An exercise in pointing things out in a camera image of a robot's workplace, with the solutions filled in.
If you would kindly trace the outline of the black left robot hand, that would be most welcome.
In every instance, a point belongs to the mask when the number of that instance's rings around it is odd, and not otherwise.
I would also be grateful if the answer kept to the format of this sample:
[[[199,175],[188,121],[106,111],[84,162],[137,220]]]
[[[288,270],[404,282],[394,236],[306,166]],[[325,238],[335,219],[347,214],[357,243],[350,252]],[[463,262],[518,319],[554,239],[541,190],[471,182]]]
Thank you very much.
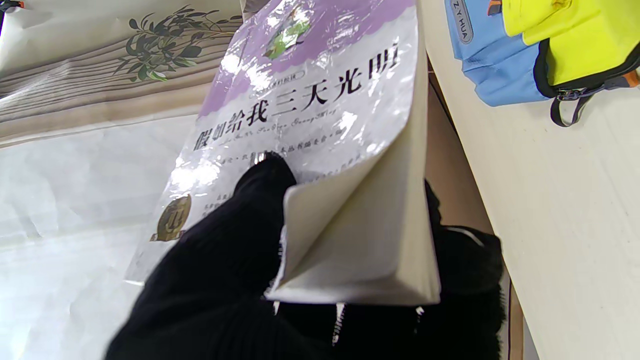
[[[441,223],[423,184],[440,301],[421,306],[279,303],[284,196],[296,180],[274,152],[162,258],[106,360],[499,360],[505,321],[501,241]]]

